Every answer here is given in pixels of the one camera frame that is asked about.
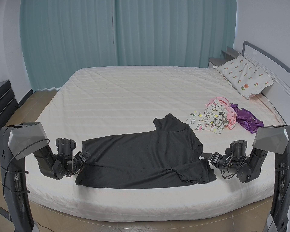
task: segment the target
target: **clothing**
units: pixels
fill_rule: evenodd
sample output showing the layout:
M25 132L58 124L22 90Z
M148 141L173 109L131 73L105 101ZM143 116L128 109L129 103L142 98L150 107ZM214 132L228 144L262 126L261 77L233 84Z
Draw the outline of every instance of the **clothing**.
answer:
M83 141L91 157L76 178L95 188L148 189L204 184L216 179L192 129L172 114L156 130Z
M237 104L231 104L231 107L237 113L237 122L252 134L256 133L259 127L264 126L263 121L257 119L250 111L239 109Z
M220 134L229 123L227 114L227 109L215 99L203 113L197 111L191 113L186 123L194 130L211 130Z
M231 108L231 104L230 102L225 98L225 97L214 97L212 99L209 100L209 102L206 104L206 106L209 106L210 104L212 104L214 102L215 99L218 99L220 101L220 103L222 104L222 106L224 106L226 108L226 110L228 111L228 114L226 116L226 118L228 119L228 128L231 130L235 127L236 124L236 119L237 119L237 113L234 111L233 108Z

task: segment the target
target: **curtain fold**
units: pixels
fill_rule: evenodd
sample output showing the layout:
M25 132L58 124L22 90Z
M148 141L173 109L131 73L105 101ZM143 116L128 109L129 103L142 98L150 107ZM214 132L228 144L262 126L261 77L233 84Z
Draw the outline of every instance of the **curtain fold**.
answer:
M207 67L233 46L236 0L22 0L20 19L35 91L86 67Z

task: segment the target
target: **black shirt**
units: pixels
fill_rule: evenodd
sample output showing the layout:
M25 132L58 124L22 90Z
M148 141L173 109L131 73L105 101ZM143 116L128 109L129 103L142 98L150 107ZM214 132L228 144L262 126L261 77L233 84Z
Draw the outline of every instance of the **black shirt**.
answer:
M149 189L204 184L216 180L202 143L188 124L172 114L155 118L156 130L83 141L91 154L76 178L95 188Z

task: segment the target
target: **white headboard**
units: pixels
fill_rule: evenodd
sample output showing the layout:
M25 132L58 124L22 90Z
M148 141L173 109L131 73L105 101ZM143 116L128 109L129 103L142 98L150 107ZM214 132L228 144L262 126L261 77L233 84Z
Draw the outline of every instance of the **white headboard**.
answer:
M242 55L275 77L274 84L266 87L262 94L273 104L285 123L290 124L290 68L247 41L244 41Z

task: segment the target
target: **white bed sheet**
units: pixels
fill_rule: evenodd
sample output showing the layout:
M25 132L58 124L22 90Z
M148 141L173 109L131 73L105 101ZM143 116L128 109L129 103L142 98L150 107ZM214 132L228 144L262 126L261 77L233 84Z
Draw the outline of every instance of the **white bed sheet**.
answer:
M246 100L214 69L119 66L76 71L41 113L38 122L51 140L71 138L82 150L82 141L95 137L155 130L155 117L168 113L185 122L192 110L205 110L213 97L250 110L265 125L278 125L274 114L253 97ZM233 140L247 140L247 154L255 134L238 123L218 135L194 131L204 152L223 153ZM237 178L207 184L163 189L110 189L77 186L75 177L57 181L43 176L33 155L26 157L29 199L71 215L101 221L194 220L214 217L273 194L274 154L269 153L259 178L242 184Z

